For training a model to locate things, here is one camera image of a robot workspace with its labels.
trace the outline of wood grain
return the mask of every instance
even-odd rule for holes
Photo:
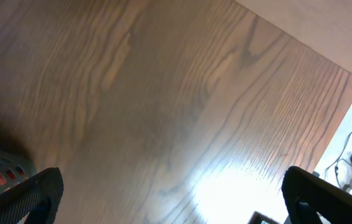
[[[237,2],[352,72],[352,1]]]
[[[284,221],[352,74],[229,1],[0,1],[0,130],[59,166],[57,223]]]

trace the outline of white floor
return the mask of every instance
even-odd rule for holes
[[[343,150],[343,146],[346,141],[347,135],[352,132],[352,105],[348,110],[346,116],[343,118],[338,130],[336,131],[331,143],[327,147],[324,155],[321,157],[320,162],[317,164],[315,171],[320,174],[320,178],[325,179],[327,182],[338,186],[335,178],[335,168],[332,166],[327,174],[325,169],[331,165],[340,155]],[[350,137],[349,143],[342,155],[342,158],[350,162],[350,155],[352,155],[352,135]],[[346,162],[340,161],[338,164],[339,174],[338,179],[341,186],[349,184],[352,178],[352,167],[350,167]]]

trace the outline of wooden desk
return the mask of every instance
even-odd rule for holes
[[[59,166],[57,223],[282,222],[352,74],[234,0],[0,0],[0,132]]]

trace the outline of desk surface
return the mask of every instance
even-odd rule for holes
[[[57,223],[282,222],[352,74],[240,6],[0,0],[0,133],[59,167]]]

